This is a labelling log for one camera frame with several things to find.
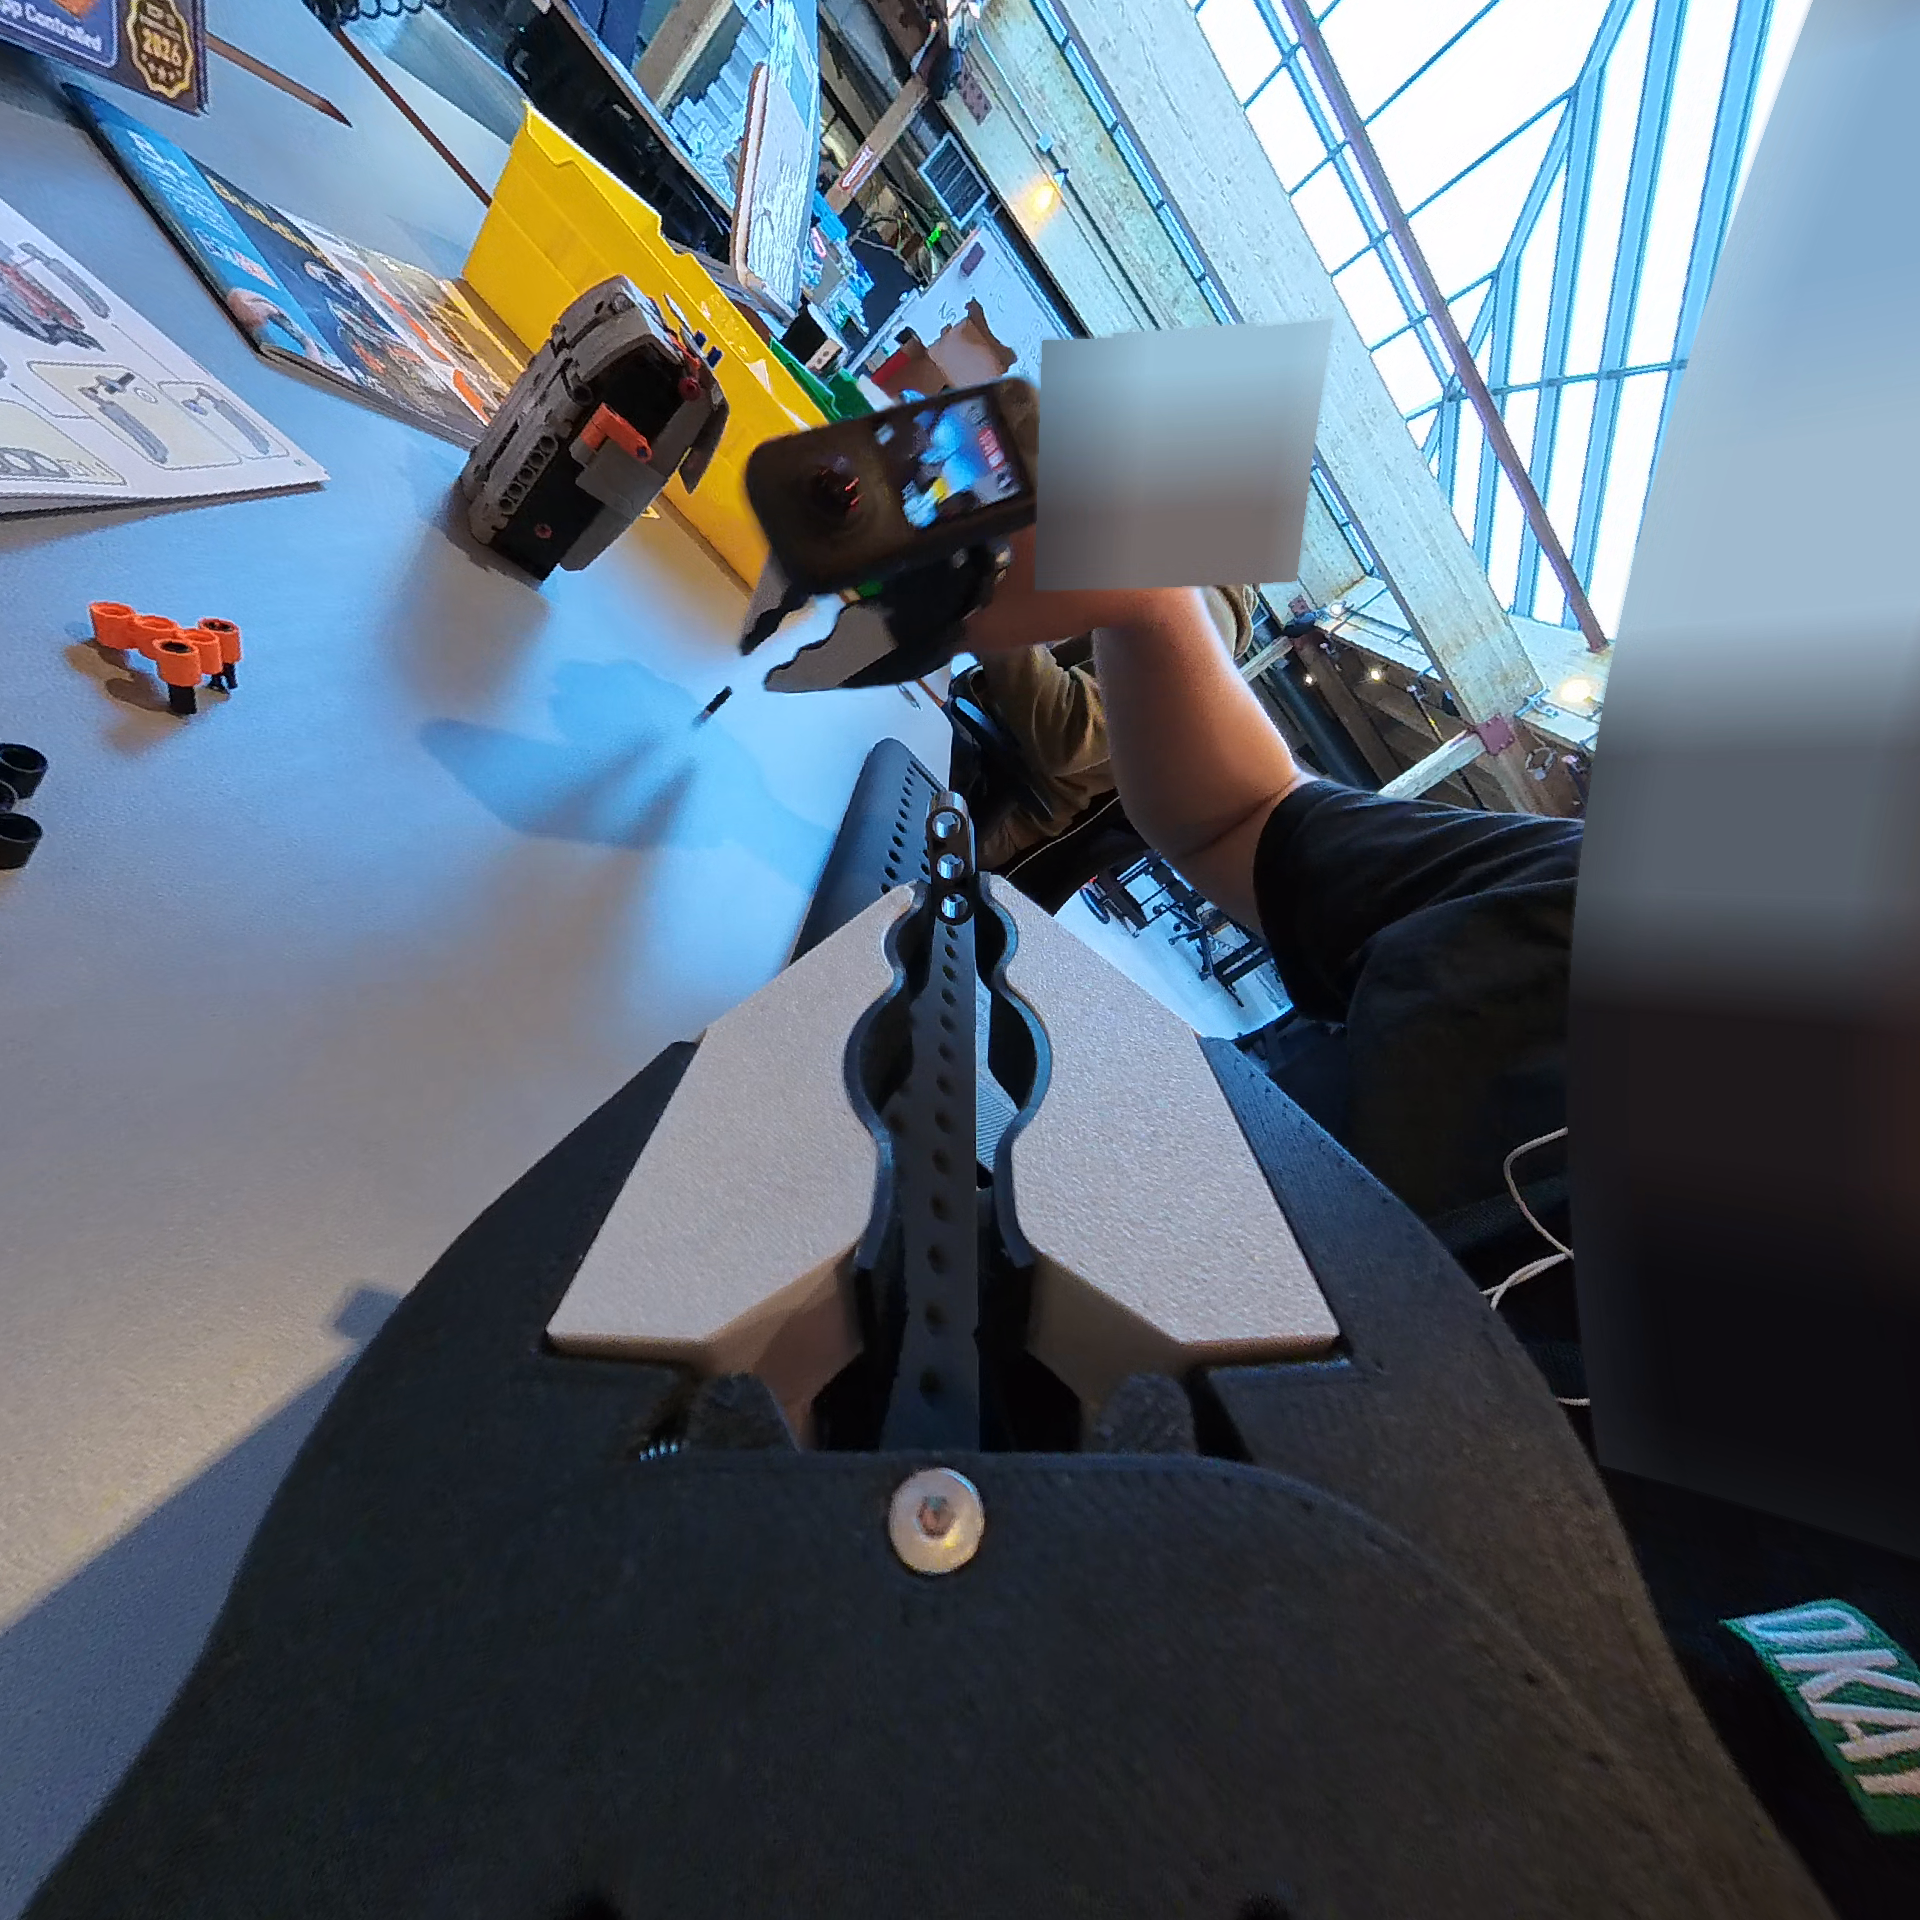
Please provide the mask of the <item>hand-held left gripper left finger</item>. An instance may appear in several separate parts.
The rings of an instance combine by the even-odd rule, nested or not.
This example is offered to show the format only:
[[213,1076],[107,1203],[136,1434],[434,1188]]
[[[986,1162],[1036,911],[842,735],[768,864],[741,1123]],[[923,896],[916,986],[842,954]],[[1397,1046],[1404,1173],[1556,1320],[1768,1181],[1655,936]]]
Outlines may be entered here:
[[848,1092],[852,1026],[893,988],[896,887],[714,1021],[547,1336],[768,1382],[800,1437],[860,1349],[855,1247],[877,1144]]

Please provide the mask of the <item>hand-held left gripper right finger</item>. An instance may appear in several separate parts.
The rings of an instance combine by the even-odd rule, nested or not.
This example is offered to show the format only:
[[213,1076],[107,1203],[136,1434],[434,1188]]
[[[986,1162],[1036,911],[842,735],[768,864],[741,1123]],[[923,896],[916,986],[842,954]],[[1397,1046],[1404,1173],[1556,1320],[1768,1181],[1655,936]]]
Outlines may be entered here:
[[1128,1376],[1330,1360],[1339,1325],[1200,1037],[1010,882],[1003,989],[1040,1024],[1037,1109],[1010,1140],[1023,1344],[1091,1437]]

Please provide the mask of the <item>person's right forearm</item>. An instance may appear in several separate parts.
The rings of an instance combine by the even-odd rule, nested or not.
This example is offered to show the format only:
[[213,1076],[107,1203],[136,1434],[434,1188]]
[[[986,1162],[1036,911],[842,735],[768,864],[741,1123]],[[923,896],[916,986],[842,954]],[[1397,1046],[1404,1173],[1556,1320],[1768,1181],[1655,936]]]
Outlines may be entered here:
[[1152,851],[1258,930],[1258,847],[1310,781],[1216,634],[1200,589],[1044,592],[1026,546],[967,622],[975,656],[1095,638],[1120,802]]

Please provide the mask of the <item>grey desk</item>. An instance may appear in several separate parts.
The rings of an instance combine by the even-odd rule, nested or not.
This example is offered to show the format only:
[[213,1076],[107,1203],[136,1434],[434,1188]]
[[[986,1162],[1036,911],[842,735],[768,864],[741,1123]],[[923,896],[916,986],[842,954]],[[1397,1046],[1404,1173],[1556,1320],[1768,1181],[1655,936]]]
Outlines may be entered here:
[[[684,520],[530,588],[462,452],[264,366],[5,51],[5,198],[327,468],[320,491],[5,523],[5,1662],[190,1658],[284,1460],[442,1246],[781,966],[916,693],[766,699]],[[243,628],[165,707],[87,605]]]

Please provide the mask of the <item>black perforated panel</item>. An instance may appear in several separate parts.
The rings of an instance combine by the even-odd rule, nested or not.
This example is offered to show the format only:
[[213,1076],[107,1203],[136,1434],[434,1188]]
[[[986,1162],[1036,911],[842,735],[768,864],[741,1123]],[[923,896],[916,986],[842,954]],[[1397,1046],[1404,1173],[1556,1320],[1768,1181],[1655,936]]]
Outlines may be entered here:
[[855,1355],[819,1396],[829,1448],[975,1452],[975,935],[967,804],[898,740],[867,758],[798,955],[880,960],[844,1080],[875,1152],[848,1274]]

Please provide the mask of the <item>green plastic bin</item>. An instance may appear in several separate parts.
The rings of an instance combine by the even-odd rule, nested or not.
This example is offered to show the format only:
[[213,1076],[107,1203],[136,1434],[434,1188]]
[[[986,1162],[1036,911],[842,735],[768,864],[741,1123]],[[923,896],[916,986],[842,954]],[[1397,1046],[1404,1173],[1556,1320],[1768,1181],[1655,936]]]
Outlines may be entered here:
[[880,407],[874,407],[860,382],[845,372],[811,372],[780,340],[771,343],[771,352],[778,359],[778,363],[800,384],[806,400],[829,422],[870,415],[890,407],[890,400],[884,396],[880,398]]

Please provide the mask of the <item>grey toy vehicle chassis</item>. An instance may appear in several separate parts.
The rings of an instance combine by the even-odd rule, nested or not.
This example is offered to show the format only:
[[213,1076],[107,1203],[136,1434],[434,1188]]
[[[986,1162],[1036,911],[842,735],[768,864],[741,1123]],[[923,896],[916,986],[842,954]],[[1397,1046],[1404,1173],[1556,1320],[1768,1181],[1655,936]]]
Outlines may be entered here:
[[469,535],[538,581],[584,568],[675,477],[701,485],[726,426],[690,332],[632,282],[604,279],[560,314],[471,448]]

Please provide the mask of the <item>person's black shirt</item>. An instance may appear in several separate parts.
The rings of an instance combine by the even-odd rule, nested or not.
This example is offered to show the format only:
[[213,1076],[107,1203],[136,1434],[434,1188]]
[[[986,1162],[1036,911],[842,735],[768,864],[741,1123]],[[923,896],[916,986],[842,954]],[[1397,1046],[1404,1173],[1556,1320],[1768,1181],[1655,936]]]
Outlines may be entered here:
[[[1572,1242],[1568,964],[1582,826],[1310,781],[1268,815],[1255,898],[1296,1016],[1272,1079],[1493,1287]],[[1915,1678],[1915,1559],[1603,1469],[1655,1611],[1763,1805],[1840,1915],[1915,1915],[1915,1800],[1876,1830],[1838,1732],[1724,1622],[1843,1599]]]

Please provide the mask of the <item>leaning wooden board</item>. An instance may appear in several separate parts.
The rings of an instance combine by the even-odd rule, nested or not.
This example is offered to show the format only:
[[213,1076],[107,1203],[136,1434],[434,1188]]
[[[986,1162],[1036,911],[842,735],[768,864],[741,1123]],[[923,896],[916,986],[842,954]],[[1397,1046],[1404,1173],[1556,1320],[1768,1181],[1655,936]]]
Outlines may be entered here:
[[741,141],[730,268],[736,284],[780,322],[790,322],[802,295],[802,258],[819,174],[819,110],[795,107],[772,67],[752,71]]

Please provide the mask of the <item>yellow plastic bin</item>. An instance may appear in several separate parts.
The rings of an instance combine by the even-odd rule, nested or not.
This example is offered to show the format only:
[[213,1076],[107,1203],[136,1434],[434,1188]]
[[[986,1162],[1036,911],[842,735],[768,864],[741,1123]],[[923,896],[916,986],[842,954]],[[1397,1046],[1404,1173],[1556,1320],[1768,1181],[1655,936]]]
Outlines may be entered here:
[[672,482],[662,498],[743,584],[756,584],[768,549],[746,493],[746,463],[759,444],[821,426],[826,412],[699,258],[664,239],[658,212],[525,107],[463,264],[469,290],[535,349],[573,298],[618,274],[719,349],[726,435],[701,485]]

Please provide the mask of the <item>blue toy box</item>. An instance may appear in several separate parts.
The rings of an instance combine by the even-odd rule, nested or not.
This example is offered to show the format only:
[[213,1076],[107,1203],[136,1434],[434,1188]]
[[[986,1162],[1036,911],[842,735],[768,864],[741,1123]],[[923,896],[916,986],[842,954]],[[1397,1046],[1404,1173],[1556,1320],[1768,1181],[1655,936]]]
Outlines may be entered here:
[[63,93],[261,356],[463,448],[484,437],[522,354],[456,279],[251,196],[87,87]]

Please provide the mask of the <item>orange connector assembly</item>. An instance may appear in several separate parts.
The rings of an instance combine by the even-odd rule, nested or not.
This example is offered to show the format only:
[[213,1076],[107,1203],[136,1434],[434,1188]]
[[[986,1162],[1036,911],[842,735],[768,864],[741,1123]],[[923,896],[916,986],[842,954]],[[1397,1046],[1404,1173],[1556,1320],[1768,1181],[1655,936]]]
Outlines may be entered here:
[[206,687],[222,695],[238,691],[244,635],[222,615],[182,623],[127,604],[94,600],[87,604],[87,623],[102,651],[134,656],[154,667],[172,716],[196,716]]

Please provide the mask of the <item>large skylight window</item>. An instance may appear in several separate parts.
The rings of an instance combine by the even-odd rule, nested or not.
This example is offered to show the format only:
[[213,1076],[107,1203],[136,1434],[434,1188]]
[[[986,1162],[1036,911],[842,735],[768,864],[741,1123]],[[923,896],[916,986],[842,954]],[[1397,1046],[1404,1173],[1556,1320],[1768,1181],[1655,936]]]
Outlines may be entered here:
[[[1678,382],[1807,5],[1306,10],[1614,634]],[[1294,6],[1191,12],[1494,597],[1574,627]]]

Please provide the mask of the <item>building instruction booklet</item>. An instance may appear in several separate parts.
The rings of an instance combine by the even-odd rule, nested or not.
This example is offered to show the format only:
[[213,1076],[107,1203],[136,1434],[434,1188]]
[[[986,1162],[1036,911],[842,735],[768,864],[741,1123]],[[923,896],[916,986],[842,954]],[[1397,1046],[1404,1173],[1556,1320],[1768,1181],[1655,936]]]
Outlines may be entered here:
[[324,482],[298,444],[2,206],[2,514]]

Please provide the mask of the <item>green sewn label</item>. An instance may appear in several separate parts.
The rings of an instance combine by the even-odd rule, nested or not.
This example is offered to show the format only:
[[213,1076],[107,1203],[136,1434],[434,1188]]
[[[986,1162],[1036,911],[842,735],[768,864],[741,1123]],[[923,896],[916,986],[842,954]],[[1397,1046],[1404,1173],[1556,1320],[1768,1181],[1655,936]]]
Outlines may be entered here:
[[1918,1663],[1850,1599],[1804,1599],[1720,1624],[1811,1730],[1864,1827],[1918,1835]]

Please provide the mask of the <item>dark printed box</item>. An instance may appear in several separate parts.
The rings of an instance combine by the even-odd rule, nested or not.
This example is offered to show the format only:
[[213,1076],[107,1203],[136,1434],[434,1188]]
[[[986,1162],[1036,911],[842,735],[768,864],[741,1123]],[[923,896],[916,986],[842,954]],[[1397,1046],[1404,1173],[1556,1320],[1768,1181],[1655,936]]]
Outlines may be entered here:
[[2,38],[178,112],[208,104],[203,2],[2,2]]

